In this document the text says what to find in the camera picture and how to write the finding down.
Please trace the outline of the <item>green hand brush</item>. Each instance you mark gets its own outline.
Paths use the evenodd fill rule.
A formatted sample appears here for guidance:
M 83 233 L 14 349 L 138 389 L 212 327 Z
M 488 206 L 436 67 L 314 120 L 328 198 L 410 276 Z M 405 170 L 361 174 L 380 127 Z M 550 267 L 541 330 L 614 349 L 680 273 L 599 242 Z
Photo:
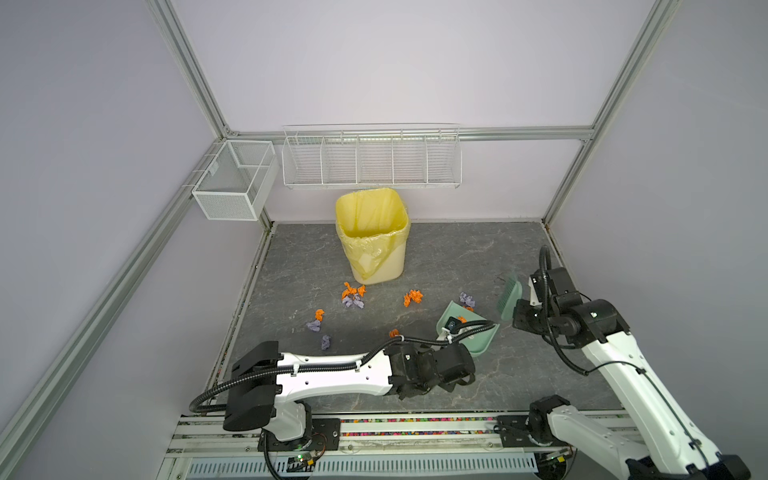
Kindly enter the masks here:
M 514 317 L 517 302 L 523 296 L 523 286 L 516 274 L 505 278 L 504 289 L 497 302 L 497 311 L 502 322 L 509 322 Z

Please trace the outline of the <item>green plastic dustpan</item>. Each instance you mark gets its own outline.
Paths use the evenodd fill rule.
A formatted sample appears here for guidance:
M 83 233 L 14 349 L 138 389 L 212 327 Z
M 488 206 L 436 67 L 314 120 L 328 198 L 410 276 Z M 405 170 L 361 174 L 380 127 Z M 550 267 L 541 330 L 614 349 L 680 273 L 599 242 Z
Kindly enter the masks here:
M 464 319 L 464 325 L 470 322 L 485 321 L 485 318 L 481 315 L 468 310 L 456 302 L 451 301 L 436 324 L 438 340 L 446 340 L 450 335 L 449 330 L 446 329 L 446 325 L 452 318 L 455 318 L 459 323 L 461 323 L 461 320 Z M 498 324 L 494 323 L 493 327 L 488 330 L 474 333 L 473 335 L 469 335 L 466 338 L 463 338 L 461 343 L 467 347 L 472 357 L 479 357 L 488 350 L 498 330 Z

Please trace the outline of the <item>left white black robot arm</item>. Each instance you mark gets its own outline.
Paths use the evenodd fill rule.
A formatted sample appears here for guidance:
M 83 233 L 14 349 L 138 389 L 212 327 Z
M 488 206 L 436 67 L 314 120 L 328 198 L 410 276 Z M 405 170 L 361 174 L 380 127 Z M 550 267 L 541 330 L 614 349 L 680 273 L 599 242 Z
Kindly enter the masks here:
M 336 395 L 396 396 L 447 392 L 475 380 L 468 348 L 458 341 L 396 336 L 370 352 L 312 357 L 259 344 L 231 368 L 231 378 L 196 396 L 189 411 L 222 412 L 229 432 L 264 429 L 279 441 L 311 435 L 308 399 Z

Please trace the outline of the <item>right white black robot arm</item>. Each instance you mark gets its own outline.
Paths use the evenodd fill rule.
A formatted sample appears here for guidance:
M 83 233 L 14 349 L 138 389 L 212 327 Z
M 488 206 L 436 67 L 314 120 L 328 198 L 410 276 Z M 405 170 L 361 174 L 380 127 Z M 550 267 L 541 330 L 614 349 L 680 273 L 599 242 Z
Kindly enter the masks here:
M 533 402 L 527 430 L 537 445 L 564 442 L 618 479 L 749 479 L 746 463 L 725 454 L 689 418 L 645 359 L 630 327 L 604 299 L 590 300 L 547 246 L 516 303 L 513 325 L 549 343 L 573 372 L 602 375 L 642 439 L 629 440 L 581 413 L 560 395 Z

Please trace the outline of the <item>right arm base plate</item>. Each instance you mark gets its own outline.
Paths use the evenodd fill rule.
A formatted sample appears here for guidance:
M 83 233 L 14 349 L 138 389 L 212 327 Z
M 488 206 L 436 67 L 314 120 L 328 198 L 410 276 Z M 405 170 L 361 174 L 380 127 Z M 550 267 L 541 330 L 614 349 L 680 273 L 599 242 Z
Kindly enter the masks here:
M 528 415 L 499 415 L 493 432 L 500 437 L 504 448 L 565 446 L 551 435 L 535 431 L 529 425 Z

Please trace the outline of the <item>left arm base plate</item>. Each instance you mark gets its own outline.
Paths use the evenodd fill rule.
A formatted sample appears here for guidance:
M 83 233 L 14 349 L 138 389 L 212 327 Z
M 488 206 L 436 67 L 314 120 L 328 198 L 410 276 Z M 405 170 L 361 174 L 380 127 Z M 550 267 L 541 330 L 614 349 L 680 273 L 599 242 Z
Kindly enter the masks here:
M 338 417 L 313 417 L 305 433 L 295 440 L 282 442 L 267 433 L 267 440 L 260 439 L 258 451 L 269 452 L 337 451 L 341 440 L 341 419 Z

